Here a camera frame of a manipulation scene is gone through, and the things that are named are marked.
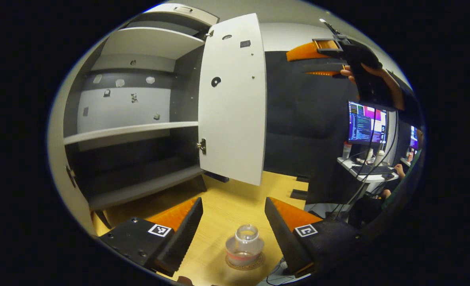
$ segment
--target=monitor screen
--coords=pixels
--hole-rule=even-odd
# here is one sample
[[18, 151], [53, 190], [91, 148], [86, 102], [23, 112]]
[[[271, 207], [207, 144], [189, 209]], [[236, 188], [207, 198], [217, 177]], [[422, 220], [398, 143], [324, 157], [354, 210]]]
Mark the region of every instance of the monitor screen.
[[414, 126], [411, 127], [410, 147], [415, 150], [418, 149], [417, 128]]
[[350, 116], [349, 143], [369, 145], [373, 126], [373, 143], [386, 143], [387, 112], [385, 110], [348, 101], [348, 112]]

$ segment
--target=desk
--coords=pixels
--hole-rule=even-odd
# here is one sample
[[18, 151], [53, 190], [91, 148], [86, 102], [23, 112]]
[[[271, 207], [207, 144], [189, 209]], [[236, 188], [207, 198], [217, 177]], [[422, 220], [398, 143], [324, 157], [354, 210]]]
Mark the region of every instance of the desk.
[[[195, 286], [255, 286], [275, 269], [282, 258], [282, 252], [265, 215], [266, 197], [275, 197], [304, 209], [305, 201], [291, 199], [290, 195], [293, 189], [307, 190], [308, 183], [298, 182], [296, 177], [271, 172], [263, 172], [260, 186], [233, 179], [222, 183], [205, 175], [203, 179], [207, 192], [193, 193], [187, 188], [175, 186], [153, 196], [107, 209], [106, 216], [116, 226], [132, 216], [149, 218], [178, 203], [201, 197], [203, 216], [180, 269], [171, 279], [177, 281], [179, 276], [185, 276]], [[95, 215], [93, 223], [97, 235], [109, 231]], [[254, 270], [235, 270], [224, 261], [224, 244], [240, 225], [246, 223], [257, 226], [260, 237], [265, 242], [265, 262]]]
[[[337, 158], [337, 161], [338, 163], [340, 163], [346, 170], [348, 170], [348, 172], [350, 172], [351, 175], [353, 175], [353, 177], [355, 177], [357, 175], [357, 172], [355, 172], [355, 170], [353, 170], [351, 167], [353, 166], [360, 166], [360, 165], [356, 165], [355, 163], [353, 163], [350, 159], [344, 161], [343, 158], [341, 157], [338, 157]], [[364, 178], [366, 176], [365, 175], [359, 175], [358, 177], [356, 177], [356, 179], [358, 181], [363, 181]], [[381, 183], [381, 182], [389, 182], [389, 181], [393, 181], [393, 180], [396, 180], [398, 179], [399, 176], [397, 176], [397, 174], [394, 174], [394, 177], [391, 178], [391, 179], [384, 179], [380, 174], [370, 174], [369, 176], [367, 176], [367, 180], [365, 181], [365, 183]]]
[[408, 167], [411, 165], [405, 158], [402, 158], [402, 157], [401, 157], [400, 161], [401, 161], [402, 163], [405, 163]]

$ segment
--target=open cabinet door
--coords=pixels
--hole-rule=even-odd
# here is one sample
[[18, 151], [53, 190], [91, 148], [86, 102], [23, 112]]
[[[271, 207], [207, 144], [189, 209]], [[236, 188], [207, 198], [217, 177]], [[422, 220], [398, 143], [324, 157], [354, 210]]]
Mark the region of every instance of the open cabinet door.
[[258, 17], [213, 25], [201, 64], [198, 136], [200, 167], [260, 185], [266, 133], [265, 52]]

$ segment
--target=white desk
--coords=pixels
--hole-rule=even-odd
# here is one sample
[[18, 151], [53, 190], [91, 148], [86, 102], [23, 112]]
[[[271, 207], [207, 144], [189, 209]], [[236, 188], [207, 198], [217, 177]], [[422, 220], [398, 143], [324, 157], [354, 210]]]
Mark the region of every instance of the white desk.
[[[356, 165], [354, 164], [351, 159], [348, 159], [346, 161], [344, 161], [343, 158], [341, 157], [338, 157], [337, 158], [337, 161], [338, 163], [340, 163], [346, 170], [348, 170], [348, 172], [350, 172], [351, 175], [353, 175], [353, 177], [355, 177], [357, 175], [357, 172], [355, 172], [355, 170], [353, 170], [351, 167], [353, 166], [360, 166], [360, 165]], [[365, 183], [381, 183], [381, 182], [389, 182], [389, 181], [393, 181], [393, 180], [396, 180], [397, 178], [399, 178], [399, 176], [397, 174], [393, 174], [394, 177], [393, 178], [390, 178], [390, 179], [384, 179], [380, 174], [370, 174], [369, 176], [367, 176], [367, 179], [365, 181]], [[358, 181], [363, 181], [364, 178], [366, 176], [365, 175], [359, 175], [358, 177], [356, 177], [356, 179]]]
[[405, 158], [402, 158], [402, 157], [401, 157], [400, 161], [401, 161], [402, 163], [405, 163], [408, 167], [411, 165]]

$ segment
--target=keyboard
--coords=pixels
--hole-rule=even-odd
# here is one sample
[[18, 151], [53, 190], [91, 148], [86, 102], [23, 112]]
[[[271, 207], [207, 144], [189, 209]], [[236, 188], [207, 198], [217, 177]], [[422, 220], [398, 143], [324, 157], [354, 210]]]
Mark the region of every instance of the keyboard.
[[[360, 168], [362, 168], [362, 170], [360, 171], [360, 174], [368, 174], [371, 171], [371, 169], [374, 168], [374, 166], [364, 165], [364, 166], [353, 166], [351, 168], [356, 173], [358, 173]], [[371, 172], [371, 174], [388, 174], [388, 173], [391, 173], [391, 172], [393, 172], [392, 168], [385, 167], [385, 166], [377, 166], [376, 168], [374, 168], [374, 170]]]

